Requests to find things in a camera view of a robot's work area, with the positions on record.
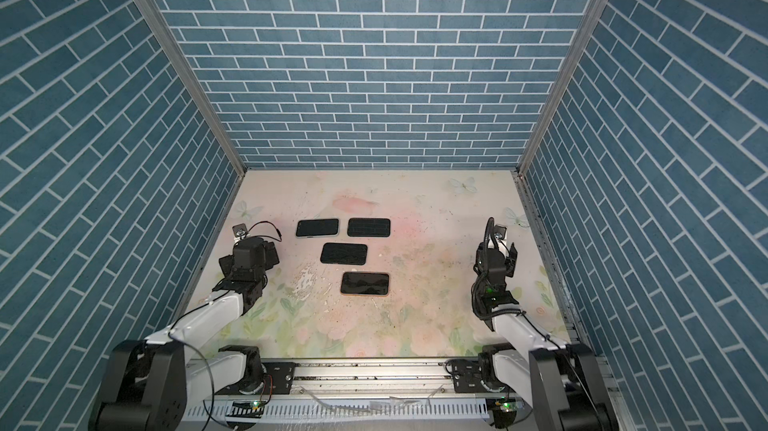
black cable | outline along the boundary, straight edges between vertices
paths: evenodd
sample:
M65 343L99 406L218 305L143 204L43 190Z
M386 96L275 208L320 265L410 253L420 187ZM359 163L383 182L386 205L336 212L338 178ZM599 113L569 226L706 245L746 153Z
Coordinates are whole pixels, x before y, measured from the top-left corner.
M268 237L271 240L277 241L278 243L283 242L283 234L281 234L280 230L277 229L277 226L275 226L274 223L272 223L270 221L259 221L258 223L255 223L253 226L249 227L248 231L246 233L250 233L250 230L254 229L257 225L264 225L264 224L272 225L272 227L275 228L275 231L277 231L277 236L278 237L272 237L272 236L252 236L252 237Z
M174 338L173 336L170 335L170 333L171 333L171 331L173 331L176 328L176 326L178 325L179 321L184 319L186 316L189 316L191 313L194 313L197 310L201 310L204 307L209 306L211 303L215 303L216 301L218 301L221 298L225 297L227 294L229 294L229 291L227 291L226 293L222 294L221 296L213 299L212 301L208 301L206 303L200 304L198 307L194 308L193 310L187 311L186 313L184 313L181 316L179 316L179 319L174 321L174 323L170 326L170 328L168 328L168 337L172 341L176 341L177 343L183 344L184 346L189 347L190 349L194 350L198 355L200 355L201 358L203 358L203 361L205 362L205 367L208 369L208 377L210 378L210 389L211 389L211 391L210 391L210 411L208 410L207 407L205 407L205 401L203 401L203 409L205 409L205 412L208 415L208 417L205 420L205 425L203 425L203 428L200 431L205 431L205 429L208 427L208 422L211 421L211 420L215 421L216 423L218 423L221 426L226 426L225 423L220 422L218 419L213 417L213 415L211 415L211 413L214 410L214 394L216 394L216 389L214 387L214 374L210 370L210 365L208 364L208 360L205 359L205 356L203 356L203 353L201 353L199 349L197 349L196 347L192 346L191 344L185 343L182 340L178 340L178 339Z
M203 425L203 428L200 431L205 431L205 429L208 427L208 423L210 423L211 420L216 422L216 424L218 424L219 426L224 426L225 428L228 428L229 425L227 425L226 423L222 423L221 421L216 419L214 417L214 415L212 414L212 412L214 411L215 403L216 403L215 397L214 397L216 395L216 387L214 385L214 373L210 370L210 364L208 364L208 359L205 359L205 356L203 355L203 353L200 352L199 349L197 349L196 347L192 346L191 344L185 343L182 340L178 340L178 339L174 338L173 336L170 335L170 332L168 332L168 337L170 338L170 340L176 341L177 343L182 344L182 345L192 349L193 351L195 351L198 354L198 356L200 356L200 359L203 359L203 362L205 363L205 368L208 370L208 378L210 379L210 411L208 410L207 407L205 407L205 399L204 399L203 400L203 409L205 409L205 412L208 415L208 417L205 420L205 425Z
M248 237L265 237L265 238L267 238L267 239L271 239L272 241L277 241L278 243L282 243L282 242L283 242L283 238L282 238L282 237L281 237L280 239L278 239L278 238L276 238L276 237L272 237L272 236L263 236L263 235L261 235L261 234L258 234L258 235L256 235L256 236L248 236Z
M509 248L507 247L507 245L506 245L506 244L504 244L504 241L499 241L499 243L501 243L501 244L502 244L502 246L504 246L504 249L505 249L505 250L507 250L507 257L510 257L510 256L512 255L512 252L509 250Z
M525 421L526 419L530 418L532 414L533 414L533 408L531 408L531 410L530 410L530 411L528 411L528 414L526 414L526 415L525 415L525 417L524 417L523 419L520 419L519 421L515 421L515 422L514 422L512 425L514 426L515 424L520 424L520 423L522 423L522 422L523 422L523 421Z
M189 316L191 313L194 313L197 310L201 310L204 307L209 306L211 303L215 303L216 301L218 301L221 298L225 297L227 294L229 294L229 291L227 291L226 293L222 294L221 296L213 299L212 301L206 301L205 303L200 304L198 307L194 308L193 310L187 311L186 313L184 313L181 316L179 316L179 319L174 321L174 323L170 325L170 328L168 328L168 337L170 337L170 331L173 330L176 327L176 325L179 323L179 321L181 321L185 317Z

phone screen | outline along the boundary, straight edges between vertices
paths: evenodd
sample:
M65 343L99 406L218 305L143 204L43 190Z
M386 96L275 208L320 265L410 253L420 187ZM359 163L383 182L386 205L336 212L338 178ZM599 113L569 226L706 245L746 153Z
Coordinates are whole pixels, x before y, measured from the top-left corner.
M386 296L389 293L387 273L344 273L341 278L341 294Z
M366 263L367 256L368 246L365 244L325 243L320 253L320 262L361 266Z
M296 226L296 237L335 236L339 234L338 219L305 219Z
M353 237L389 237L389 219L375 217L351 217L346 235Z

aluminum frame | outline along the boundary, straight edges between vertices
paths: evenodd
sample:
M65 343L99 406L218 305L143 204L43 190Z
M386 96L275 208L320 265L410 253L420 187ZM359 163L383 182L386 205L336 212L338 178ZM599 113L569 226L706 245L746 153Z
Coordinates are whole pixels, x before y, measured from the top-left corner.
M184 52L181 51L179 43L170 32L168 23L160 12L158 4L155 0L134 0L134 3L139 13L144 17L152 34L158 40L160 47L163 49L168 61L170 61L170 65L174 67L182 84L189 91L192 100L197 105L197 110L202 114L206 123L208 123L211 132L224 150L235 172L240 177L245 176L246 167L243 159L240 157L240 153L237 152L232 140L221 124L221 120L216 115L214 106L210 103L205 90L203 90L203 87L197 80L197 76L192 71L189 61L184 56Z
M518 173L525 175L525 171L531 167L534 156L538 147L542 144L544 134L549 128L549 124L554 118L554 114L557 112L560 101L563 99L565 89L568 87L568 83L571 82L571 78L576 71L576 66L581 55L589 44L589 39L592 37L592 32L598 26L600 16L605 10L605 5L608 0L589 0L586 10L584 10L584 16L581 19L581 23L576 31L571 45L568 47L568 52L563 59L562 67L558 73L558 78L552 84L552 88L549 91L549 96L544 102L542 113L539 115L536 125L531 133L531 138L528 138L528 143L523 150L523 154L520 157L520 164L518 165Z

floral tablecloth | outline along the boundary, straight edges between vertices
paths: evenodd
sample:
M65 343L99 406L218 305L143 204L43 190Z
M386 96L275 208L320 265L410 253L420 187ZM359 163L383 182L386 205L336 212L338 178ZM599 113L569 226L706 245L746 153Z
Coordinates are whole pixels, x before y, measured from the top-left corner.
M232 226L277 225L280 264L264 295L204 347L250 344L265 358L471 356L500 343L472 314L472 264L485 221L508 225L518 249L508 289L555 336L568 339L547 273L508 171L257 170L246 174L190 302L197 306L222 277ZM295 238L301 219L338 217L337 237ZM348 237L351 217L392 220L390 237ZM251 234L274 235L269 225ZM326 242L368 245L363 266L320 263ZM389 273L385 297L343 296L345 271Z

cable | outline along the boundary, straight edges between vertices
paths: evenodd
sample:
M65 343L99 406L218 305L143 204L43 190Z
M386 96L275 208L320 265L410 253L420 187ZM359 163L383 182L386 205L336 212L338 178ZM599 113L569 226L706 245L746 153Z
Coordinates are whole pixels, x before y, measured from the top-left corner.
M272 387L273 387L273 386L274 386L274 384L275 384L275 381L274 381L274 379L272 378L272 375L271 375L271 374L267 374L266 376L270 377L270 397L266 398L266 403L262 404L261 406L266 406L266 405L267 405L267 404L269 404L269 403L270 403L270 401L272 400Z
M565 346L563 346L563 347L560 347L560 346L559 346L559 345L558 345L558 344L557 344L555 341L553 341L553 340L552 340L552 337L551 337L551 335L549 335L549 334L544 334L544 333L543 333L541 330L539 330L539 329L538 329L538 328L537 328L537 327L536 327L536 326L535 326L535 325L534 325L534 324L531 322L531 320L529 320L529 319L528 319L528 317L527 317L527 316L525 316L525 313L523 313L523 314L522 314L522 316L523 316L523 318L525 318L525 320L526 320L526 321L528 321L528 324L530 324L530 325L531 325L531 327L532 327L534 330L536 330L536 332L537 332L537 333L539 333L539 334L541 334L541 335L542 335L542 337L544 338L544 340L547 340L547 341L549 341L550 343L554 344L554 346L555 346L555 347L557 347L558 349L561 349L561 350L566 350ZM573 373L574 373L574 376L576 376L576 380L578 380L578 383L581 385L581 389L584 391L584 394L586 394L586 395L587 395L587 399L589 400L589 403L590 403L590 405L592 405L592 409L594 410L594 415L595 415L596 417L599 417L599 416L600 416L600 413L598 413L598 407L596 407L596 406L594 405L594 401L592 401L592 396L590 395L589 391L587 390L586 386L584 385L584 382L582 382L582 381L581 381L581 377L580 377L580 376L578 375L578 373L576 372L576 368L574 368L574 367L573 367L573 365L571 364L571 358L570 358L570 357L568 357L568 356L566 356L566 357L565 357L565 362L568 364L568 367L569 367L569 368L571 368L571 371L573 371ZM599 420L599 419L598 419L598 423L600 424L600 429L602 429L602 428L603 428L603 425L602 425L602 423L600 423L600 420Z
M202 304L200 304L198 307L194 308L193 310L191 310L191 311L187 311L186 313L184 313L184 314L182 314L181 316L179 316L179 319L177 319L176 321L174 321L174 323L173 323L173 324L171 324L171 325L170 325L170 327L168 328L168 337L170 337L170 330L173 330L173 329L176 327L176 325L178 325L179 321L181 321L182 319L184 319L185 317L189 316L191 313L194 313L194 312L195 312L195 311L197 311L197 310L201 310L201 309L203 309L203 308L204 308L204 307L206 307L206 306L210 306L211 304L213 304L213 303L215 303L216 301L220 300L221 298L225 297L225 296L226 296L227 294L229 294L229 293L230 293L230 292L229 292L229 291L227 291L227 292L225 292L224 294L222 294L221 296L219 296L219 297L217 297L217 298L214 298L214 299L213 299L213 300L211 300L211 301L206 301L205 303L202 303Z
M278 236L278 237L272 237L272 236L251 236L251 237L267 237L267 238L269 238L269 239L271 239L271 240L277 241L278 243L282 243L282 242L283 242L283 234L281 234L281 233L280 233L280 230L279 230L279 229L277 229L277 226L275 226L275 225L274 225L274 223L272 223L272 222L270 222L270 221L259 221L259 222L258 222L258 223L256 223L255 225L253 225L253 226L249 227L249 228L248 228L248 231L246 232L246 234L250 233L250 230L254 229L254 228L257 226L257 225L264 225L264 224L266 224L266 225L272 225L272 227L274 227L274 228L275 228L275 231L277 231L277 236Z
M208 417L206 418L205 424L203 425L203 428L200 431L205 431L205 429L208 427L208 423L210 423L211 420L215 421L216 424L218 424L219 426L224 426L225 428L228 428L229 425L227 425L226 423L222 423L221 421L216 419L213 416L213 414L211 414L214 411L214 405L215 405L215 397L214 396L216 395L216 387L214 385L214 373L210 370L210 364L208 364L208 359L205 359L205 356L203 355L203 353L201 353L200 350L197 349L196 347L192 346L191 344L187 344L184 341L178 340L178 339L174 338L173 336L171 336L170 335L170 330L168 331L168 337L170 338L170 340L176 341L179 344L183 344L184 346L186 346L186 347L192 349L193 351L195 351L197 353L197 355L200 356L200 359L203 359L203 362L205 363L205 368L208 370L208 378L210 379L210 411L208 410L207 407L205 407L205 400L203 400L203 409L205 409L205 412L208 415Z
M530 411L528 411L528 414L526 414L526 415L525 415L525 417L524 417L523 419L520 419L519 421L515 421L515 422L512 424L512 426L514 426L514 425L516 425L516 424L520 424L520 423L522 423L522 422L523 422L523 421L525 421L526 419L530 418L532 414L533 414L533 408L531 408L531 410L530 410Z
M512 252L509 250L509 248L507 247L507 245L506 245L506 244L504 244L504 241L499 241L499 243L501 243L501 244L502 244L502 246L504 246L504 249L505 249L505 250L507 250L507 257L510 257L510 256L512 255Z

